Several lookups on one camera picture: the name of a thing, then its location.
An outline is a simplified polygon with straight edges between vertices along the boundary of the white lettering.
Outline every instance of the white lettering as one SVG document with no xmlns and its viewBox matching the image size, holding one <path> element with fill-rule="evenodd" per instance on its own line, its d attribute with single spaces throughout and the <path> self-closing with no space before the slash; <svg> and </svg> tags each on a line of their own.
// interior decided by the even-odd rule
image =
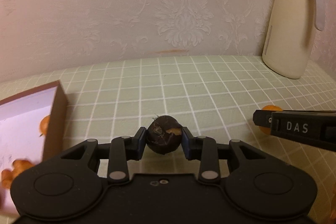
<svg viewBox="0 0 336 224">
<path fill-rule="evenodd" d="M 295 125 L 295 128 L 294 128 L 294 131 L 298 131 L 298 132 L 300 132 L 300 130 L 299 130 L 299 123 L 296 123 L 296 125 Z"/>
<path fill-rule="evenodd" d="M 307 133 L 308 132 L 308 124 L 307 123 L 304 123 L 303 124 L 303 131 L 302 131 L 302 133 Z"/>
</svg>

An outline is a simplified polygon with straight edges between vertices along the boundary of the wallpaper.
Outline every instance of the wallpaper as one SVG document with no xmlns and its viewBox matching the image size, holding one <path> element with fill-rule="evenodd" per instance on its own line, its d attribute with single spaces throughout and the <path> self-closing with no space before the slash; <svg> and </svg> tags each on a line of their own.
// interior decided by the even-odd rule
<svg viewBox="0 0 336 224">
<path fill-rule="evenodd" d="M 1 0 L 0 81 L 105 61 L 261 55 L 274 0 Z M 336 6 L 312 59 L 336 70 Z"/>
</svg>

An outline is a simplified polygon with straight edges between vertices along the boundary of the green checkered tablecloth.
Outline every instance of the green checkered tablecloth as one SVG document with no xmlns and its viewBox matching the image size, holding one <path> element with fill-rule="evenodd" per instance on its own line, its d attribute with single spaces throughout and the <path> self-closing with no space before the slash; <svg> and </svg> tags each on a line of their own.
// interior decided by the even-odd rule
<svg viewBox="0 0 336 224">
<path fill-rule="evenodd" d="M 60 79 L 69 99 L 64 148 L 84 139 L 100 143 L 134 135 L 157 115 L 168 114 L 194 135 L 217 142 L 240 139 L 308 172 L 319 194 L 310 216 L 320 222 L 330 211 L 336 182 L 333 152 L 268 136 L 252 122 L 253 112 L 268 104 L 283 109 L 336 109 L 336 82 L 310 61 L 298 80 L 282 77 L 261 57 L 185 56 L 126 60 L 70 68 L 0 84 L 0 99 Z M 107 162 L 99 174 L 106 176 Z M 130 161 L 131 173 L 197 173 L 181 149 L 162 156 L 145 150 Z M 221 161 L 221 175 L 227 176 Z M 7 217 L 0 224 L 11 221 Z"/>
</svg>

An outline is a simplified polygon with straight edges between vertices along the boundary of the box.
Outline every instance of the box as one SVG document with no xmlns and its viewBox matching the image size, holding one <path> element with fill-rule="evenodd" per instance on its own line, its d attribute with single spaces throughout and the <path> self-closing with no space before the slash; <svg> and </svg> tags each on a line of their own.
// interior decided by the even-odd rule
<svg viewBox="0 0 336 224">
<path fill-rule="evenodd" d="M 34 164 L 62 151 L 68 100 L 59 81 L 0 100 L 0 172 L 15 159 Z M 41 120 L 50 115 L 46 135 Z M 18 216 L 10 190 L 0 185 L 0 214 Z"/>
</svg>

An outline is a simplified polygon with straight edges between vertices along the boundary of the textured wallpaper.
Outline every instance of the textured wallpaper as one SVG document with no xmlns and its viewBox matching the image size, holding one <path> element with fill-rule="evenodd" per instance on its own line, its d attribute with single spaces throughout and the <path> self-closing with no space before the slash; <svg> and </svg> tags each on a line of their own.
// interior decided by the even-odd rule
<svg viewBox="0 0 336 224">
<path fill-rule="evenodd" d="M 312 58 L 336 70 L 336 5 Z M 273 0 L 1 0 L 0 81 L 111 60 L 260 55 Z"/>
</svg>

